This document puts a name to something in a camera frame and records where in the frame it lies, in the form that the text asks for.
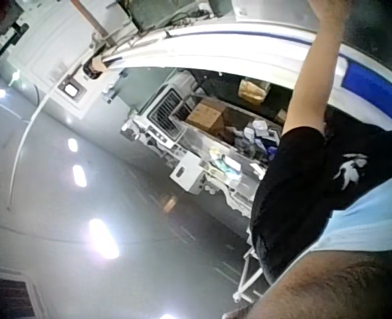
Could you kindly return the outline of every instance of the air vent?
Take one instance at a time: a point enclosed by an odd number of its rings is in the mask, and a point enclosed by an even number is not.
[[[149,119],[156,124],[163,133],[167,134],[171,139],[175,140],[181,132],[181,128],[169,119],[169,116],[181,102],[181,97],[177,91],[170,88],[161,102],[153,109],[149,115]],[[185,120],[190,114],[189,108],[181,108],[176,117]]]
[[[6,319],[35,317],[25,282],[0,278],[0,313]]]

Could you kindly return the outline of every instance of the man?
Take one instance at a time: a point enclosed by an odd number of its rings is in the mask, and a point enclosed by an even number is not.
[[[252,209],[273,285],[240,318],[392,318],[392,132],[339,111],[325,129],[349,0],[310,3],[320,30]]]

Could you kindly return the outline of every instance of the brown cardboard box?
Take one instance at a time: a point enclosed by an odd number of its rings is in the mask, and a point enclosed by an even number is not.
[[[207,133],[221,130],[225,127],[223,114],[227,107],[219,102],[202,100],[187,117],[186,122]]]
[[[225,129],[227,107],[220,102],[202,100],[187,117],[186,122],[227,143],[233,142]]]

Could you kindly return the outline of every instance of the electrical box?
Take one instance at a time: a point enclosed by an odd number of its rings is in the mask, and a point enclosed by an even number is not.
[[[179,162],[170,178],[180,185],[184,190],[192,194],[199,194],[205,182],[205,170],[201,167],[202,159],[187,152]]]

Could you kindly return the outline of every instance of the wire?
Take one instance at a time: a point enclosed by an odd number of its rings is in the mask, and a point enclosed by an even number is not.
[[[80,63],[82,62],[82,59],[88,54],[88,51],[86,51],[84,54],[82,54],[76,62],[65,72],[65,74],[70,74],[74,69],[76,69]],[[19,147],[17,148],[16,151],[16,156],[15,156],[15,161],[13,163],[13,169],[11,170],[11,177],[10,177],[10,188],[9,188],[9,201],[8,201],[8,206],[7,210],[10,211],[11,209],[11,204],[13,200],[13,189],[15,186],[15,179],[16,179],[16,171],[17,171],[17,166],[19,164],[19,159],[21,157],[21,151],[23,148],[23,145],[25,144],[26,137],[29,134],[29,131],[32,128],[32,125],[34,124],[35,120],[37,119],[38,114],[40,114],[41,110],[43,109],[44,105],[49,101],[49,98],[51,97],[51,94],[57,89],[57,86],[64,80],[64,76],[61,76],[60,79],[52,86],[52,88],[49,90],[49,92],[46,94],[46,96],[43,98],[42,101],[37,106],[37,109],[31,116],[31,120],[29,121],[27,127],[25,128],[25,131],[23,132],[21,141],[19,143]]]

